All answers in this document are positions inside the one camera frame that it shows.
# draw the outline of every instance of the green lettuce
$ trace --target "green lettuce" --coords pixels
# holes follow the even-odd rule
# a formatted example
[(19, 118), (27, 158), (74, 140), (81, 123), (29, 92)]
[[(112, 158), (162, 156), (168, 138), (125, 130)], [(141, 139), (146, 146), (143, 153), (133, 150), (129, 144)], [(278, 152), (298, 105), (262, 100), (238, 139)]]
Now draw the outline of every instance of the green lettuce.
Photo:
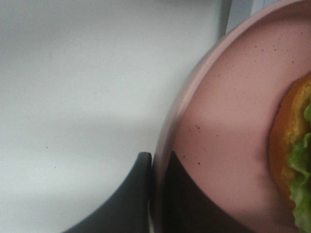
[[(304, 111), (304, 118), (311, 121), (311, 103)], [(295, 225), (302, 233), (311, 233), (311, 133), (303, 140), (293, 144), (289, 155), (289, 166), (298, 172), (297, 178), (290, 184), (290, 199), (295, 202), (293, 214)]]

